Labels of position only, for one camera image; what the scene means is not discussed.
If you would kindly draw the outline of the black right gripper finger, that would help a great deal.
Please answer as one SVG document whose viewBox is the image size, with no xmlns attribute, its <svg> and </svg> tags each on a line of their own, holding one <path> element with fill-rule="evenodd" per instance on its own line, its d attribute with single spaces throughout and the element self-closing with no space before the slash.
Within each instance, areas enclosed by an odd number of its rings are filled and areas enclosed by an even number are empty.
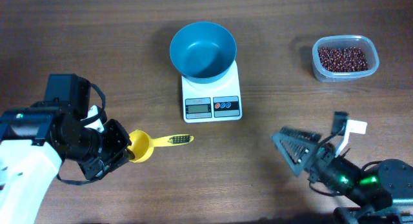
<svg viewBox="0 0 413 224">
<path fill-rule="evenodd" d="M 272 136 L 275 147 L 280 151 L 293 175 L 298 177 L 316 151 L 317 133 L 275 133 Z"/>
<path fill-rule="evenodd" d="M 296 128 L 290 128 L 290 127 L 283 127 L 280 130 L 280 142 L 293 142 L 295 140 L 299 141 L 305 141 L 305 142 L 310 142 L 310 143 L 318 143 L 319 140 L 321 139 L 321 134 L 316 133 L 316 132 L 309 132 L 307 130 L 301 130 L 301 129 L 296 129 Z"/>
</svg>

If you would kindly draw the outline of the yellow measuring scoop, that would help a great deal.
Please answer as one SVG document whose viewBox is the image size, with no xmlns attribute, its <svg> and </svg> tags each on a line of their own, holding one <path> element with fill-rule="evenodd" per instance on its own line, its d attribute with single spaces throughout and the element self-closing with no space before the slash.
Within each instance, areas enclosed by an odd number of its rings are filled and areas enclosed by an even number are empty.
<svg viewBox="0 0 413 224">
<path fill-rule="evenodd" d="M 156 147 L 175 147 L 186 145 L 194 140 L 190 134 L 176 134 L 158 138 L 150 137 L 142 130 L 135 130 L 129 133 L 131 145 L 127 147 L 134 157 L 130 160 L 133 163 L 142 163 L 150 158 Z"/>
</svg>

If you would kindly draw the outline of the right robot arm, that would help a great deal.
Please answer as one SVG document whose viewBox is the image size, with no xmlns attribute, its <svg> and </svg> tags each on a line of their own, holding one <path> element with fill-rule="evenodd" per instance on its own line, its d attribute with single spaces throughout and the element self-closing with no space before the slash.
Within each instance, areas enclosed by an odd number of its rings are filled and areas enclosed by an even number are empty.
<svg viewBox="0 0 413 224">
<path fill-rule="evenodd" d="M 412 166 L 400 159 L 372 161 L 362 167 L 336 152 L 329 137 L 283 127 L 272 136 L 293 175 L 308 174 L 310 189 L 331 198 L 346 197 L 357 206 L 338 207 L 341 223 L 412 223 Z"/>
</svg>

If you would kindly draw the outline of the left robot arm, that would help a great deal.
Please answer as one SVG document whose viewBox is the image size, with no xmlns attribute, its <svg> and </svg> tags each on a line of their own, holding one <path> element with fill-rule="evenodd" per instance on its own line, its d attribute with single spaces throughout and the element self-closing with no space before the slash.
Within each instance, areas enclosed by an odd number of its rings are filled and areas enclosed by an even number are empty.
<svg viewBox="0 0 413 224">
<path fill-rule="evenodd" d="M 90 106 L 94 89 L 75 74 L 51 74 L 45 97 L 27 108 L 1 115 L 1 223 L 33 223 L 43 198 L 66 161 L 75 161 L 87 185 L 134 158 L 121 124 L 107 119 L 105 105 Z"/>
</svg>

